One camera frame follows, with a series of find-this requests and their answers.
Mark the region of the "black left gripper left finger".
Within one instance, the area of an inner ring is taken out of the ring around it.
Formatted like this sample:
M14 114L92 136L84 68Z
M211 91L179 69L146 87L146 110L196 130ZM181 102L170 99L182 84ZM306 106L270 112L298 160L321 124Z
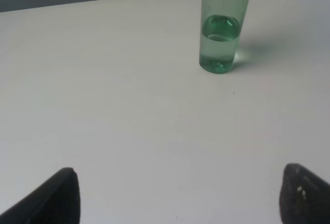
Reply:
M1 214L1 223L80 223L77 173L65 167Z

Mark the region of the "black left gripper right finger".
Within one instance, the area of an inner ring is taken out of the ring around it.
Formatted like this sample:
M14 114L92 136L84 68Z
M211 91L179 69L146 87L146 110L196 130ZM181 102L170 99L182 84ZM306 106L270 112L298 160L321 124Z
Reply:
M279 213L282 223L329 223L329 183L298 163L287 164Z

